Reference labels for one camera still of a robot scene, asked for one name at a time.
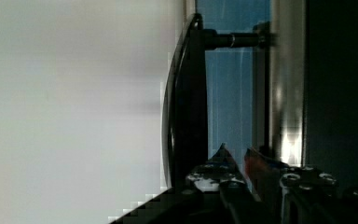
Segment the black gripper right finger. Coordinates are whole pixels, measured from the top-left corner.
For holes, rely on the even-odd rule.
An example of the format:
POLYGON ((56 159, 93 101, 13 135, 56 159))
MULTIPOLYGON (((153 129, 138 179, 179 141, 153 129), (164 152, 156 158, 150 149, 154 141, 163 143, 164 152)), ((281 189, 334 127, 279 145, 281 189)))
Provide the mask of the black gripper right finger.
POLYGON ((245 175, 279 224, 338 224, 337 180, 311 166, 290 166, 248 148, 245 175))

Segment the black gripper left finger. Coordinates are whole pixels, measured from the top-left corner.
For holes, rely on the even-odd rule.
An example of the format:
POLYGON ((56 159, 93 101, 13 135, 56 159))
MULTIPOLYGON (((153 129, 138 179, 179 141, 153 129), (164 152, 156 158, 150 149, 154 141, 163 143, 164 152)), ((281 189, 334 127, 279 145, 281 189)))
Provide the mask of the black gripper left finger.
POLYGON ((200 208, 187 215, 191 224, 257 224, 258 203, 226 143, 193 168, 185 183, 200 196, 200 208))

